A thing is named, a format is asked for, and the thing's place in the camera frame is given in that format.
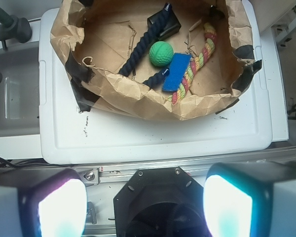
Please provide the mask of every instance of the blue sponge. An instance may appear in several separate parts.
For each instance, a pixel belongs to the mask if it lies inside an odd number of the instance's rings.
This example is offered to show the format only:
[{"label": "blue sponge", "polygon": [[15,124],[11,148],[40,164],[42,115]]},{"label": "blue sponge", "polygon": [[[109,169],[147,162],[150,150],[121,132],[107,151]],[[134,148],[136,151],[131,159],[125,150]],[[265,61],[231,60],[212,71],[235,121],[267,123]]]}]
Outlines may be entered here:
[{"label": "blue sponge", "polygon": [[183,79],[184,73],[187,70],[190,54],[175,53],[170,64],[170,74],[166,78],[162,90],[163,91],[177,91]]}]

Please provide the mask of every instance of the white plastic container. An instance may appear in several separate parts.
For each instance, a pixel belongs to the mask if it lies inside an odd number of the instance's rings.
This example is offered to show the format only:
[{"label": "white plastic container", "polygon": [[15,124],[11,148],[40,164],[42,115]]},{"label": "white plastic container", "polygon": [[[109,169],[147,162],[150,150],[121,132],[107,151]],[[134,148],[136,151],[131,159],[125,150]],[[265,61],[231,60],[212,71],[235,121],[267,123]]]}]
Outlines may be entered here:
[{"label": "white plastic container", "polygon": [[[255,59],[262,59],[252,6]],[[64,66],[50,44],[58,9],[41,19],[39,42],[40,134],[49,163],[113,163],[192,158],[255,151],[272,142],[271,112],[264,69],[233,107],[187,121],[155,122],[97,109],[80,113]]]}]

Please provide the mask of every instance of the crumpled brown paper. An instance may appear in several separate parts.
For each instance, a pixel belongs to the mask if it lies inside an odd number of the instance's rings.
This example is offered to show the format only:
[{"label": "crumpled brown paper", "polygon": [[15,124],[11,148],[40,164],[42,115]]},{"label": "crumpled brown paper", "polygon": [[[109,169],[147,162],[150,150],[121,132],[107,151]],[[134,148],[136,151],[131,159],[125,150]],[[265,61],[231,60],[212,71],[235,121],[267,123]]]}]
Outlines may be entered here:
[{"label": "crumpled brown paper", "polygon": [[[93,71],[81,86],[101,98],[93,107],[149,120],[186,120],[221,111],[241,95],[232,84],[242,67],[252,60],[238,60],[235,49],[252,45],[252,31],[241,0],[173,0],[170,2],[182,27],[168,38],[175,52],[199,54],[205,44],[203,24],[211,22],[218,35],[216,50],[194,77],[187,96],[172,105],[161,87],[141,84],[160,69],[148,51],[129,78],[117,72],[140,37],[147,18],[160,11],[160,0],[96,0],[85,8],[78,0],[64,0],[51,30],[51,44],[65,64],[70,51],[78,63]],[[227,19],[209,17],[215,5]]]}]

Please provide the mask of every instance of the green ball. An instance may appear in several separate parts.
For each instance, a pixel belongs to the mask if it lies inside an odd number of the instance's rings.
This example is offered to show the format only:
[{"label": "green ball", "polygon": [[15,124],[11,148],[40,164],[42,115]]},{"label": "green ball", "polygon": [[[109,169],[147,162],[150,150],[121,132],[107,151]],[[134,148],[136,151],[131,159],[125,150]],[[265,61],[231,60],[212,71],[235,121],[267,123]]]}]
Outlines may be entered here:
[{"label": "green ball", "polygon": [[167,42],[158,41],[151,46],[149,58],[151,63],[157,67],[167,66],[173,59],[173,48]]}]

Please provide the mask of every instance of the brown paper bag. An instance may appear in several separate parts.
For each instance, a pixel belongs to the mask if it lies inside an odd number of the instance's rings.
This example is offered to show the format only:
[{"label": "brown paper bag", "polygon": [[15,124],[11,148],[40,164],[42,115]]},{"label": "brown paper bag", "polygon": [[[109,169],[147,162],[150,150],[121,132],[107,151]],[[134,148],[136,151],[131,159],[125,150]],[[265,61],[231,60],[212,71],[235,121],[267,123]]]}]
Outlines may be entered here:
[{"label": "brown paper bag", "polygon": [[51,44],[65,65],[82,111],[90,107],[149,120],[186,120],[224,110],[238,101],[261,68],[255,62],[252,30],[241,0],[172,0],[182,25],[166,39],[175,52],[199,54],[205,44],[203,24],[216,29],[214,54],[193,79],[186,97],[175,105],[169,93],[142,82],[159,68],[148,50],[136,74],[119,69],[140,37],[147,18],[160,11],[161,0],[64,0],[51,30]]}]

